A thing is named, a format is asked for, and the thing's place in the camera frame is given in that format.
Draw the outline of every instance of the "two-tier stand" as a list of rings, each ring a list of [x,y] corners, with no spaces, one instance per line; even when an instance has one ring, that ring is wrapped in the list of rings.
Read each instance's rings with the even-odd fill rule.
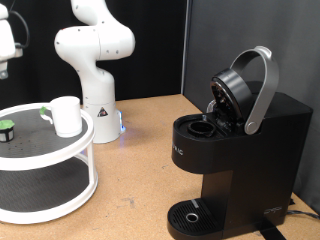
[[[81,110],[82,133],[61,138],[40,117],[45,104],[0,111],[0,120],[15,123],[14,139],[0,143],[0,221],[30,224],[62,217],[87,202],[97,187],[91,117]]]

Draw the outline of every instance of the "coffee maker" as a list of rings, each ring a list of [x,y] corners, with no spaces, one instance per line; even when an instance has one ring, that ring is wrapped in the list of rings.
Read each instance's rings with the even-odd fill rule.
[[[260,85],[240,76],[256,57],[265,66]],[[172,160],[203,183],[200,198],[169,210],[173,238],[226,239],[284,222],[312,109],[276,92],[278,79],[269,49],[247,50],[212,78],[207,113],[174,122]]]

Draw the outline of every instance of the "green object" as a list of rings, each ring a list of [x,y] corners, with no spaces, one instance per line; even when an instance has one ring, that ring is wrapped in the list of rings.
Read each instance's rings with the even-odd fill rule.
[[[44,115],[44,112],[47,110],[47,108],[46,107],[42,107],[41,109],[40,109],[40,115]]]
[[[12,120],[2,120],[0,121],[0,130],[12,128],[14,126],[14,122]]]

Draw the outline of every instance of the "white device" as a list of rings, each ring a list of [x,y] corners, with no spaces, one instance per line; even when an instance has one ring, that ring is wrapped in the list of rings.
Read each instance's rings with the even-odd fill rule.
[[[132,31],[109,12],[104,0],[71,0],[74,15],[91,26],[60,30],[55,38],[58,55],[78,73],[83,108],[94,122],[94,143],[107,143],[121,134],[121,113],[116,109],[114,78],[96,61],[128,57],[135,47]]]
[[[22,56],[20,44],[15,44],[11,27],[6,20],[9,17],[8,9],[0,4],[0,79],[8,78],[8,60]]]

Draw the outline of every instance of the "dark background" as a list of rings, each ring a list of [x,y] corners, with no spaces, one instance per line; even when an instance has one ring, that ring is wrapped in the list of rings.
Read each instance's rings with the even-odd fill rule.
[[[279,65],[277,91],[314,110],[294,192],[320,213],[320,2],[190,3],[185,96],[205,112],[213,100],[210,81],[214,74],[230,67],[243,51],[268,47]],[[252,61],[242,76],[246,81],[263,81],[261,58]]]
[[[8,10],[13,0],[1,0]],[[97,62],[115,78],[116,100],[180,93],[186,0],[107,0],[111,14],[135,35],[130,57]],[[24,56],[8,61],[9,78],[0,80],[0,110],[18,104],[49,102],[60,96],[82,99],[76,71],[56,54],[54,38],[62,28],[83,26],[70,0],[16,0],[14,11],[26,20],[31,35]],[[25,30],[12,15],[16,42]]]

